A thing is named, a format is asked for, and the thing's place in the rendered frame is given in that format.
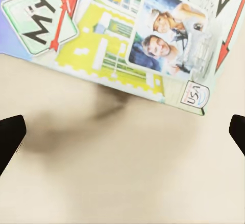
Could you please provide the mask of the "board game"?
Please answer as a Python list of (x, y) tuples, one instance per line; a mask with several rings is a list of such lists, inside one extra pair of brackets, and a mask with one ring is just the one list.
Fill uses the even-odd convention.
[(204, 116), (245, 0), (0, 0), (0, 53)]

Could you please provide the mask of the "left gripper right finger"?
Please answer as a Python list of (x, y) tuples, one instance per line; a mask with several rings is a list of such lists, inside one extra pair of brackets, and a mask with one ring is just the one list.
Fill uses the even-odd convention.
[(245, 156), (245, 116), (237, 114), (232, 116), (229, 134)]

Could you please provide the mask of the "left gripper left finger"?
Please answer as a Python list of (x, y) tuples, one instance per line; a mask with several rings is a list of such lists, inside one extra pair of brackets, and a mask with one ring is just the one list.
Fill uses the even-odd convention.
[(23, 115), (0, 120), (0, 176), (27, 133)]

